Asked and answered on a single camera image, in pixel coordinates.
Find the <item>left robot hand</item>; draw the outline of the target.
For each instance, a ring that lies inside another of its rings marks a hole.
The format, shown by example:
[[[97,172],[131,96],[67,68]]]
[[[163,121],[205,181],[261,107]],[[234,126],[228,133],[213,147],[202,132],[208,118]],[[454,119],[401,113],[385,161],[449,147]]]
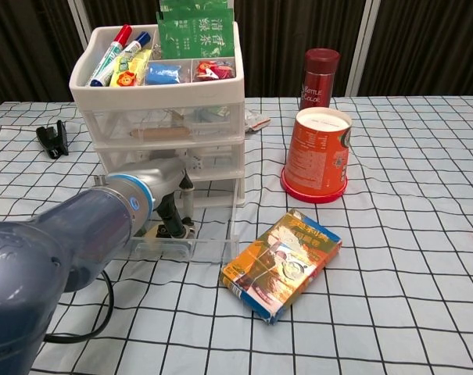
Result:
[[[181,191],[185,198],[183,208],[193,208],[192,183],[185,164],[178,158],[154,159],[135,165],[133,174],[149,189],[152,211],[156,212],[172,238],[186,238],[188,229],[177,210],[174,195]]]

